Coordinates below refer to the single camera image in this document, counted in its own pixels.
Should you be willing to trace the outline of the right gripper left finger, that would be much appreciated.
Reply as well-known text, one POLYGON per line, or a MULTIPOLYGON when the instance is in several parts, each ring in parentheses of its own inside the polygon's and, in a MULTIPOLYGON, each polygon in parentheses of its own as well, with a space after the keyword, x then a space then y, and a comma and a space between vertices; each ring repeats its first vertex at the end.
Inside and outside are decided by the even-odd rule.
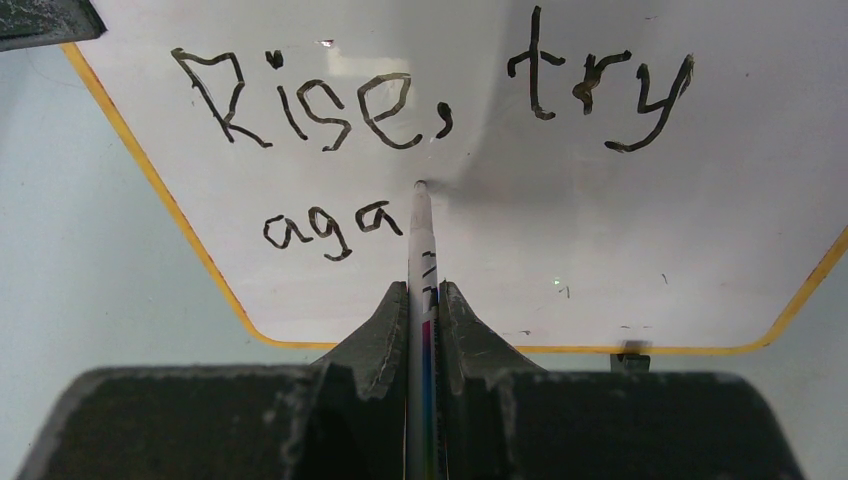
POLYGON ((47 417, 22 479, 400 479, 409 299, 309 364, 98 368, 47 417))

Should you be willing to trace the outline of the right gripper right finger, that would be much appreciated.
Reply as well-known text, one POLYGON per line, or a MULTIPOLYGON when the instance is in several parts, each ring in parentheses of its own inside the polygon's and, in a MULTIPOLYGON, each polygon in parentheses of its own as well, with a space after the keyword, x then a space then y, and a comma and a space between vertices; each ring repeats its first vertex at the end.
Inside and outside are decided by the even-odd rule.
POLYGON ((548 371, 440 286, 452 479, 799 479, 767 401, 726 372, 548 371))

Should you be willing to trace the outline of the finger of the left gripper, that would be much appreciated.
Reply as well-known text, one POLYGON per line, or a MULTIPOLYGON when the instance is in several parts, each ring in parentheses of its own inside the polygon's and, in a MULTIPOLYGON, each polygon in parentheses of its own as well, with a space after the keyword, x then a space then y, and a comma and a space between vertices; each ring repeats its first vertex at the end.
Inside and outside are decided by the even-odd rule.
POLYGON ((1 51, 97 39, 107 31, 88 0, 1 0, 1 51))

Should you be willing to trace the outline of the black whiteboard marker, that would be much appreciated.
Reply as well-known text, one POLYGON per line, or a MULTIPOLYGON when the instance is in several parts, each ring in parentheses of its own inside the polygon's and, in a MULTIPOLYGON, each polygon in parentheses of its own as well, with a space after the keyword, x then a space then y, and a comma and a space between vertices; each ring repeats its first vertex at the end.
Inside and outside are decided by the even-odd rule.
POLYGON ((436 353, 437 258, 432 204, 427 183, 417 181, 411 203, 408 247, 408 393, 406 477, 439 479, 436 353))

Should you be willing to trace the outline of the yellow framed whiteboard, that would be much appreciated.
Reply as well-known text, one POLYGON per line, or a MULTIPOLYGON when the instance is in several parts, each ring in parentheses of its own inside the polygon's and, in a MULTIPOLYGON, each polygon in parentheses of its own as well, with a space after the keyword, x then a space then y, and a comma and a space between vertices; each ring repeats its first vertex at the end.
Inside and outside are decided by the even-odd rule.
POLYGON ((743 352, 847 245, 843 1, 98 1, 64 52, 246 329, 437 276, 515 346, 743 352))

